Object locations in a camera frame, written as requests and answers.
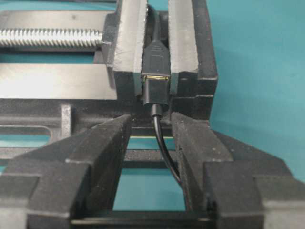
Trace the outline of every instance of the teal surface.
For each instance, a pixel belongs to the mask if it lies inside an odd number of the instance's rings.
[[[115,10],[113,3],[0,0],[1,10]]]
[[[166,146],[169,150],[175,150],[175,141],[173,138],[165,139]],[[137,138],[129,139],[128,149],[159,149],[156,138]]]
[[[183,193],[168,169],[123,169],[114,210],[185,210]]]
[[[41,147],[49,138],[47,135],[0,135],[0,147]]]
[[[305,1],[208,6],[219,72],[212,128],[281,157],[305,181]]]

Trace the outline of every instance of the table surface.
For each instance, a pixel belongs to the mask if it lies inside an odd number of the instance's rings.
[[[211,127],[281,157],[295,177],[305,181],[305,1],[207,2],[219,73]],[[167,9],[167,0],[150,3],[159,10]],[[112,10],[114,7],[105,3],[0,1],[1,10]],[[25,58],[0,55],[1,62],[21,59]],[[46,56],[44,61],[57,59]],[[61,61],[71,59],[62,57]],[[92,59],[73,60],[82,61],[92,62]],[[167,170],[124,170],[115,207],[184,209],[182,192]]]

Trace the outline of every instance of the cable strain relief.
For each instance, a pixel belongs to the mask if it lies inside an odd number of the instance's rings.
[[[160,104],[153,104],[151,109],[151,117],[160,116],[162,117],[163,109]]]

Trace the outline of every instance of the metal screw thread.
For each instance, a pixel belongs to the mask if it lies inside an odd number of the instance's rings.
[[[94,48],[102,44],[102,33],[92,29],[0,29],[1,47]]]

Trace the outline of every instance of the black cable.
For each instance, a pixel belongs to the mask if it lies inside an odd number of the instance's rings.
[[[165,164],[181,186],[179,170],[167,150],[160,122],[163,112],[169,108],[170,52],[161,41],[160,16],[150,5],[149,16],[153,17],[154,30],[152,42],[145,48],[143,55],[143,104],[151,110],[158,145]]]
[[[154,7],[151,5],[148,5],[149,12],[153,16],[153,34],[152,34],[152,41],[159,41],[161,40],[161,21],[160,21],[160,15],[156,11]]]
[[[157,106],[157,104],[154,104],[152,106],[152,110],[155,109],[154,106]],[[154,130],[155,130],[155,133],[156,133],[158,145],[159,145],[161,154],[163,156],[163,159],[165,161],[165,164],[169,168],[170,172],[172,173],[172,175],[175,178],[175,180],[177,181],[177,183],[181,186],[181,179],[180,179],[179,170],[176,167],[173,159],[171,158],[171,156],[170,156],[170,154],[167,150],[165,141],[164,141],[162,128],[161,128],[161,122],[160,122],[161,116],[156,114],[152,118],[153,118]]]

